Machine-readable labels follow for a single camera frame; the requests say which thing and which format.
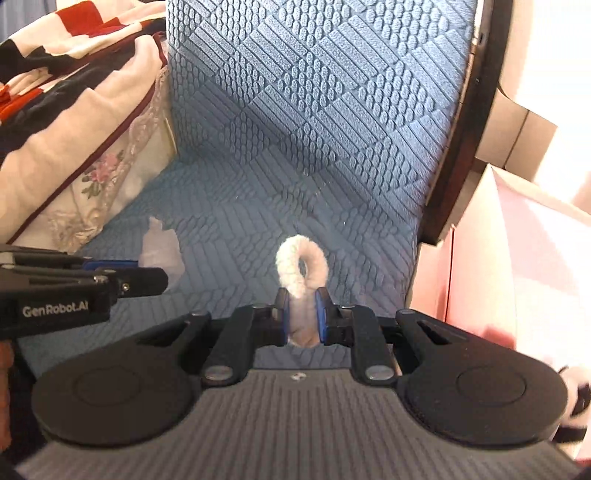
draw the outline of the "chair backrest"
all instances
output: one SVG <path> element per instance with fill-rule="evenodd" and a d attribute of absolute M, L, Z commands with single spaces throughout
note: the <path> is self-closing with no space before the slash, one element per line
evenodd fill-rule
<path fill-rule="evenodd" d="M 250 172 L 270 155 L 301 177 L 328 170 L 414 225 L 465 82 L 476 3 L 171 0 L 181 159 Z"/>
<path fill-rule="evenodd" d="M 56 0 L 0 0 L 0 42 L 56 9 Z"/>

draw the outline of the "pink flower print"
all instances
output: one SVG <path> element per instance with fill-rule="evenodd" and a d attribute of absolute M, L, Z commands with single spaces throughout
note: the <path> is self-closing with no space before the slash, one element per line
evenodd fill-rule
<path fill-rule="evenodd" d="M 86 193 L 88 198 L 99 196 L 104 184 L 111 179 L 111 175 L 122 160 L 123 151 L 120 151 L 117 155 L 106 153 L 95 161 L 82 177 L 82 182 L 90 182 L 90 186 L 82 190 L 82 193 Z"/>
<path fill-rule="evenodd" d="M 110 168 L 107 164 L 101 162 L 90 172 L 90 179 L 97 183 L 104 183 L 109 180 L 113 170 L 114 168 Z"/>

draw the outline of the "quilted pattern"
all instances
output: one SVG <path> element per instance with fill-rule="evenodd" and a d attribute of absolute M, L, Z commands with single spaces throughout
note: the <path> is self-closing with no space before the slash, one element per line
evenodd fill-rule
<path fill-rule="evenodd" d="M 56 10 L 56 0 L 0 2 L 0 42 L 43 15 Z"/>
<path fill-rule="evenodd" d="M 136 258 L 149 215 L 187 273 L 112 320 L 26 339 L 36 372 L 174 318 L 215 316 L 278 287 L 274 255 L 301 233 L 326 252 L 334 299 L 404 304 L 425 195 L 465 76 L 476 0 L 170 0 L 178 160 L 85 248 Z M 348 353 L 267 349 L 289 368 Z"/>

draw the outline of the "round black disc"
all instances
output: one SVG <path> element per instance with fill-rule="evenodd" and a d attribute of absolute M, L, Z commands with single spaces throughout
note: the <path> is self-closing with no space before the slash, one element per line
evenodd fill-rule
<path fill-rule="evenodd" d="M 458 342 L 437 348 L 409 377 L 411 412 L 431 431 L 480 447 L 548 439 L 566 406 L 556 372 L 492 344 Z"/>
<path fill-rule="evenodd" d="M 193 402 L 187 375 L 164 349 L 105 348 L 66 361 L 33 390 L 33 411 L 51 437 L 84 446 L 131 445 L 174 426 Z"/>

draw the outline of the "white tissue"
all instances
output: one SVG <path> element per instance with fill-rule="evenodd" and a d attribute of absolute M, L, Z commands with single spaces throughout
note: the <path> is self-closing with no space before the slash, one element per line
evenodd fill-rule
<path fill-rule="evenodd" d="M 140 267 L 162 268 L 168 275 L 168 288 L 173 288 L 184 274 L 178 237 L 174 230 L 162 230 L 162 222 L 150 217 L 150 228 L 144 235 L 142 252 L 138 259 Z"/>

